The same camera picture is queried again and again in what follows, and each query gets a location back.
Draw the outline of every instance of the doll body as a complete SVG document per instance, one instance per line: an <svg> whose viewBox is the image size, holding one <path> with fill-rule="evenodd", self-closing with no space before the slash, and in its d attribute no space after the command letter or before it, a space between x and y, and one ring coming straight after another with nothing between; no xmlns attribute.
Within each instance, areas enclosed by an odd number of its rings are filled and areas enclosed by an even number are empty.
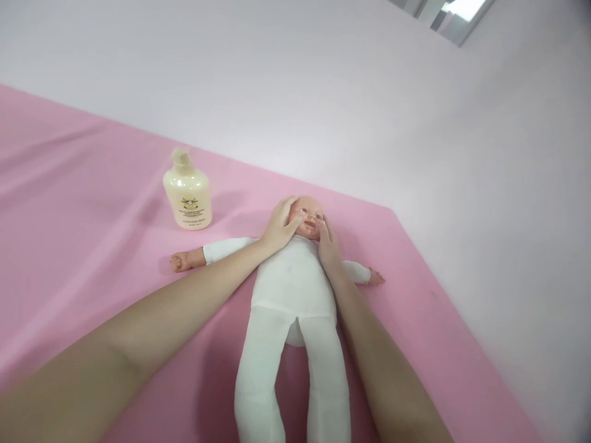
<svg viewBox="0 0 591 443"><path fill-rule="evenodd" d="M255 239L230 239L203 247L207 264ZM345 262L352 279L371 272ZM285 343L305 346L310 368L309 442L349 442L350 412L345 362L336 330L332 288L318 260L318 246L295 235L264 261L252 291L251 316L238 368L235 415L241 443L282 443L283 422L275 380Z"/></svg>

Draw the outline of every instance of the doll head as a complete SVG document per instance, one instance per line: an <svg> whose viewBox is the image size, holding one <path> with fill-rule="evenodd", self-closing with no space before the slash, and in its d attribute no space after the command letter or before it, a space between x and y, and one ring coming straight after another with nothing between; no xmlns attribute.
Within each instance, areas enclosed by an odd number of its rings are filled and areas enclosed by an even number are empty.
<svg viewBox="0 0 591 443"><path fill-rule="evenodd" d="M322 205L312 197L302 196L291 205L287 222L291 222L301 212L305 216L295 233L310 240L318 240L320 238L320 222L324 218Z"/></svg>

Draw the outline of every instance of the lotion bottle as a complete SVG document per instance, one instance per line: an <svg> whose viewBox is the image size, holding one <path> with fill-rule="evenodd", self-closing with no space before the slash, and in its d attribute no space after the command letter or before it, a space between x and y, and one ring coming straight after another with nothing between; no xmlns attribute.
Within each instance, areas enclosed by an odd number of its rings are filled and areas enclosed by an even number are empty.
<svg viewBox="0 0 591 443"><path fill-rule="evenodd" d="M184 148L172 152L174 166L164 174L164 189L177 224L196 231L211 223L211 198L207 175L195 169Z"/></svg>

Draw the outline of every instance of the baby doll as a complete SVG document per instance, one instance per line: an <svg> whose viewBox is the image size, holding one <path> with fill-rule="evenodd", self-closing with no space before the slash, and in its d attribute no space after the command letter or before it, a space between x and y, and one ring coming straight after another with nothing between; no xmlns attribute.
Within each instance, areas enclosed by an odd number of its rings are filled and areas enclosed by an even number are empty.
<svg viewBox="0 0 591 443"><path fill-rule="evenodd" d="M275 397L275 379L285 343L305 346L310 368L308 442L348 443L351 439L345 362L336 331L332 287L318 260L323 210L312 197L291 206L288 223L303 212L289 243L259 266L252 291L235 391L235 415L242 443L284 443L285 431ZM175 272L204 266L254 242L229 239L171 257ZM360 284L384 283L373 269L344 262Z"/></svg>

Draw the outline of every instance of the pink surface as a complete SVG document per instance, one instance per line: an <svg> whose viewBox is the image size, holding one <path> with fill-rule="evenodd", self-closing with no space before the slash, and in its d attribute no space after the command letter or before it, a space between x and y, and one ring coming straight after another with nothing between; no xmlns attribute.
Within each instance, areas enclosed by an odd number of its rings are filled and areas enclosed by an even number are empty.
<svg viewBox="0 0 591 443"><path fill-rule="evenodd" d="M364 291L456 443L541 441L390 209L195 149L212 183L214 221L184 231L161 185L177 145L0 86L3 386L177 279L172 252L260 235L280 198L311 194L334 221L345 258L387 279ZM105 441L238 441L233 392L253 283L154 377ZM378 441L346 350L345 358L353 442ZM276 387L288 442L305 441L304 349L286 347Z"/></svg>

